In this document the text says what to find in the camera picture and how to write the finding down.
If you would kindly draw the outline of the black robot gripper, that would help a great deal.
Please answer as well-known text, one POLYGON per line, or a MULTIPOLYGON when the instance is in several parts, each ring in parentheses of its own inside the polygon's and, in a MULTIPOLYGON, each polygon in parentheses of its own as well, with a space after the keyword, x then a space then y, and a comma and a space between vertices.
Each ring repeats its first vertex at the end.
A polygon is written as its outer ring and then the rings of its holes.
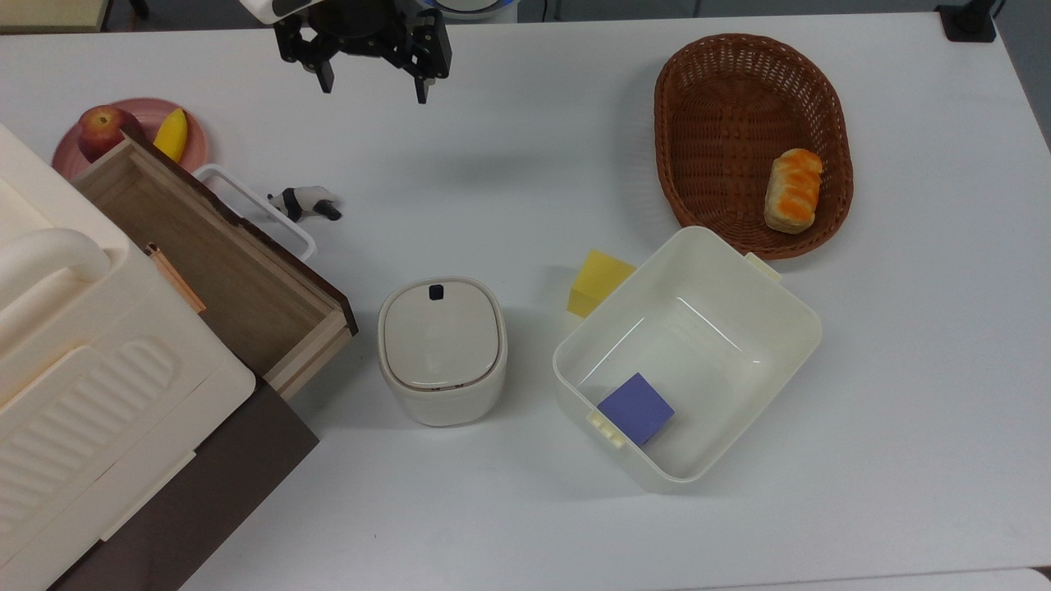
POLYGON ((414 78, 419 104, 427 104, 431 87, 450 75, 452 48, 442 11, 407 19, 395 1, 320 1, 308 8, 308 24, 315 30, 311 40, 301 34, 300 16, 274 23, 279 57, 315 75, 324 94, 332 93, 330 61, 338 53, 404 57, 401 68, 414 78))

